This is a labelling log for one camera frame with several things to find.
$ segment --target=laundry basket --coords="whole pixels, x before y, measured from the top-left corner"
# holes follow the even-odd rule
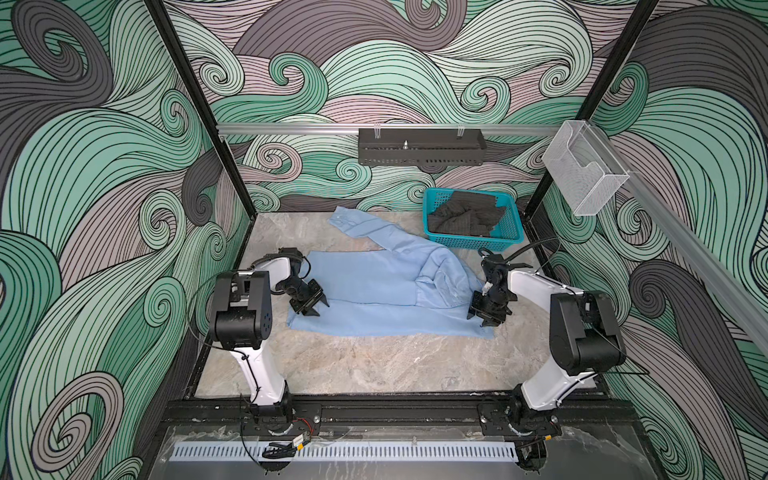
[[[474,194],[492,195],[496,197],[496,207],[507,207],[504,216],[498,225],[491,231],[490,237],[467,237],[465,235],[447,235],[445,233],[433,233],[429,231],[427,215],[432,214],[437,207],[447,202],[453,192],[472,192]],[[509,194],[499,192],[482,192],[477,190],[454,190],[452,188],[428,188],[424,193],[422,206],[422,219],[424,220],[424,233],[433,242],[442,243],[451,248],[468,248],[477,250],[485,247],[493,252],[502,252],[515,243],[523,241],[523,225],[515,201]]]

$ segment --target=blue garment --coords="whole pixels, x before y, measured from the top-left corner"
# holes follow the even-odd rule
[[[310,278],[323,288],[330,307],[315,305],[320,316],[290,310],[290,328],[337,336],[493,338],[493,329],[481,327],[479,317],[467,319],[472,292],[482,285],[451,250],[360,210],[337,207],[328,222],[386,250],[310,252]]]

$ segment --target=folded fabric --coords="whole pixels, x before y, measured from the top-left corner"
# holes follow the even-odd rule
[[[506,210],[496,207],[493,195],[457,190],[427,216],[427,228],[433,233],[488,237]]]
[[[290,328],[337,336],[493,337],[480,318],[467,319],[472,293],[482,285],[451,250],[360,210],[337,207],[328,221],[386,250],[310,252],[310,278],[323,287],[329,306],[315,305],[320,316],[290,310]]]

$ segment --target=wall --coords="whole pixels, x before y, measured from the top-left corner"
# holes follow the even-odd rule
[[[634,2],[167,0],[219,122],[559,124]],[[657,15],[697,0],[664,2]],[[262,211],[420,210],[427,187],[533,192],[547,141],[491,138],[481,167],[361,167],[356,138],[228,139]]]
[[[643,30],[598,116],[660,198],[768,310],[768,4],[711,2]],[[611,44],[596,56],[608,55]],[[606,375],[641,415],[671,478],[765,478],[768,360],[620,190],[576,218],[545,199],[563,280],[609,292],[630,356]]]
[[[136,477],[248,219],[141,0],[0,4],[3,478]]]

